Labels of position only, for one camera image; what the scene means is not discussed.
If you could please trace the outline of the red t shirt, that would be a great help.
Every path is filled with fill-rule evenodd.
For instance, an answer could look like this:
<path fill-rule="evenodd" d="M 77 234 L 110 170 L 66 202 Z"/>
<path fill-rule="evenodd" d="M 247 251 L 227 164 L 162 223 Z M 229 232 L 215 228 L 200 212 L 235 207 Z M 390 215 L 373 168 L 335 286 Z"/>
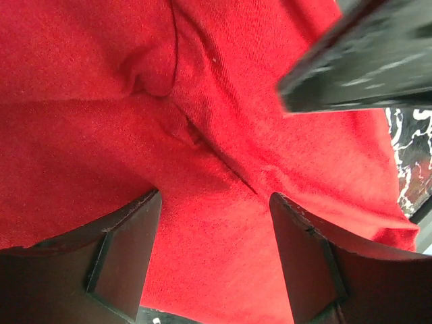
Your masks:
<path fill-rule="evenodd" d="M 291 323 L 269 212 L 281 192 L 413 251 L 381 110 L 290 115 L 276 82 L 333 1 L 2 1 L 1 247 L 160 191 L 141 303 Z"/>

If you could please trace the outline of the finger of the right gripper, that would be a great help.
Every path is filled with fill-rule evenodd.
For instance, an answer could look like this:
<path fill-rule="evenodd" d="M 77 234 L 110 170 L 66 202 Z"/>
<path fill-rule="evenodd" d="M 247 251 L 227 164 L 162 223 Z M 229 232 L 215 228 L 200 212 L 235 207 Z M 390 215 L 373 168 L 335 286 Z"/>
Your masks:
<path fill-rule="evenodd" d="M 277 85 L 293 113 L 431 109 L 431 2 L 356 1 Z"/>

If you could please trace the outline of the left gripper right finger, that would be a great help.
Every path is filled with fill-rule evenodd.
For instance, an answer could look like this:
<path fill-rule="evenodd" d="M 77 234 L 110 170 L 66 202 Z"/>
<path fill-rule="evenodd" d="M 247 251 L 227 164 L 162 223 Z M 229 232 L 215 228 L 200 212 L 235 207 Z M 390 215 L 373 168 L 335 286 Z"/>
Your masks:
<path fill-rule="evenodd" d="M 269 201 L 295 323 L 430 323 L 431 257 L 367 240 L 274 192 Z"/>

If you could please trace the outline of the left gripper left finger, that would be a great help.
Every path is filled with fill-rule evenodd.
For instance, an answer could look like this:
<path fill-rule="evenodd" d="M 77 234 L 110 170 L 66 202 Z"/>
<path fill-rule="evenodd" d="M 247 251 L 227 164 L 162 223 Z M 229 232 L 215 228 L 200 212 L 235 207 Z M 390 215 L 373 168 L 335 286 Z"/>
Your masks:
<path fill-rule="evenodd" d="M 161 213 L 153 190 L 29 248 L 1 251 L 2 323 L 135 323 Z"/>

